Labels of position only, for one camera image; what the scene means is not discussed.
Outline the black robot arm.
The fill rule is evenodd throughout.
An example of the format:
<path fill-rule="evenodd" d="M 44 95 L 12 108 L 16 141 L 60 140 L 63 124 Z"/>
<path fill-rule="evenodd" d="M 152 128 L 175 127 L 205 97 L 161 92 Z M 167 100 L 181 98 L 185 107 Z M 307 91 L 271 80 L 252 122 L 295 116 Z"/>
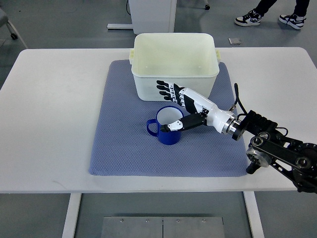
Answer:
<path fill-rule="evenodd" d="M 244 132 L 253 135 L 250 140 L 247 157 L 251 161 L 246 168 L 253 174 L 261 167 L 272 166 L 292 181 L 298 192 L 317 192 L 317 145 L 287 137 L 279 131 L 278 124 L 250 110 L 247 112 L 239 99 L 238 84 L 234 84 L 236 105 L 242 109 L 239 118 L 231 122 L 227 133 L 232 139 L 239 140 Z"/>

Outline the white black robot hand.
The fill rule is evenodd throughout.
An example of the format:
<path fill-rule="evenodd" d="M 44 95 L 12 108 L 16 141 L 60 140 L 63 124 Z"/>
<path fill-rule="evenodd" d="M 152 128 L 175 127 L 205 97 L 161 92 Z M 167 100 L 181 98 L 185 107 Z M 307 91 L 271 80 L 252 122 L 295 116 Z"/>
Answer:
<path fill-rule="evenodd" d="M 230 125 L 237 119 L 234 113 L 219 109 L 215 103 L 190 88 L 161 80 L 157 81 L 157 88 L 165 100 L 180 105 L 189 113 L 179 119 L 176 125 L 172 125 L 172 130 L 185 131 L 206 125 L 226 134 Z"/>

